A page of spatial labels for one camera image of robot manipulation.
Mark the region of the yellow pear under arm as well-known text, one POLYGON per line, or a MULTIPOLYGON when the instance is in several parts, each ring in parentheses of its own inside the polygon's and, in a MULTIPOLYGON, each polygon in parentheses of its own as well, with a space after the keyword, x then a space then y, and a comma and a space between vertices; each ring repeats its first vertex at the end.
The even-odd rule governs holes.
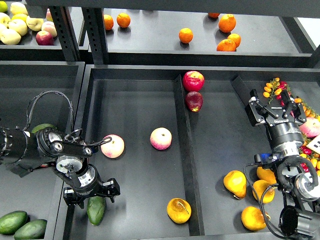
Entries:
POLYGON ((275 197, 275 190, 273 188, 267 188, 271 184, 267 182, 266 180, 257 180, 253 183, 254 191, 252 191, 252 194, 254 198, 257 200, 257 196, 264 204, 270 203, 274 200, 275 197))

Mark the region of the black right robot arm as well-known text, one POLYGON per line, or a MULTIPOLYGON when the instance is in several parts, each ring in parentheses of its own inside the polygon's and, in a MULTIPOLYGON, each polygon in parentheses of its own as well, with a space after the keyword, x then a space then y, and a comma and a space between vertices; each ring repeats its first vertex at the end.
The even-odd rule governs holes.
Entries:
POLYGON ((282 90, 281 106, 263 104, 255 89, 245 107, 252 126, 264 125, 271 153, 254 156, 255 164, 271 170, 273 184, 283 195, 279 227, 267 223, 270 232, 285 240, 318 240, 320 238, 320 177, 312 163, 300 156, 304 139, 300 126, 307 118, 301 103, 282 90))

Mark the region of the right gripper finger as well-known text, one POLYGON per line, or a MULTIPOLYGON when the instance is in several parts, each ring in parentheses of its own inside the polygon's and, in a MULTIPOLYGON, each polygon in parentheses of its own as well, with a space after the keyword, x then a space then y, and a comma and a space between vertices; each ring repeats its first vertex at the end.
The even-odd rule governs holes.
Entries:
POLYGON ((262 104, 256 89, 250 91, 250 100, 245 106, 245 112, 250 124, 255 127, 262 124, 273 123, 278 118, 278 114, 269 106, 262 104))
POLYGON ((282 118, 292 123, 305 123, 307 117, 302 104, 300 102, 296 103, 286 89, 281 91, 280 96, 283 102, 282 118))

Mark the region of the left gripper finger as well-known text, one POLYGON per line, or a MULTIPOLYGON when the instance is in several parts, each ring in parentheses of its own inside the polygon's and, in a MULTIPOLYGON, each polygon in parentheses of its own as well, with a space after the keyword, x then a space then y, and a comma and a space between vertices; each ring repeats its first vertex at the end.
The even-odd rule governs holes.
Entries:
POLYGON ((81 209, 84 209, 85 198, 78 196, 74 190, 70 187, 65 187, 62 192, 63 199, 68 206, 79 206, 81 209))
POLYGON ((115 178, 110 178, 107 182, 102 183, 102 196, 110 199, 112 203, 115 198, 121 195, 121 188, 115 178))

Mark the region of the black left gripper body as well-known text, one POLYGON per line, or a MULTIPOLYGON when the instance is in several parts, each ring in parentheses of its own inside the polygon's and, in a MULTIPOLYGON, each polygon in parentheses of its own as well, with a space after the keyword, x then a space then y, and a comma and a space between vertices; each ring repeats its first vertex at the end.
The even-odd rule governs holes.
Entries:
POLYGON ((97 168, 89 164, 86 170, 80 174, 71 172, 72 190, 78 198, 90 198, 94 196, 106 197, 106 190, 100 178, 97 168))

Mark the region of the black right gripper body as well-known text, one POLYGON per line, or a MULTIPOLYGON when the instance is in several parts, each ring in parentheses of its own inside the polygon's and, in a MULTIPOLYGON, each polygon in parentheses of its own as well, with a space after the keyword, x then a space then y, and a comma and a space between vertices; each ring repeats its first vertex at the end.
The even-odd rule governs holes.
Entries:
POLYGON ((302 108, 291 111, 282 106, 270 108, 265 120, 266 133, 274 155, 298 155, 303 145, 303 135, 300 126, 305 123, 305 113, 302 108))

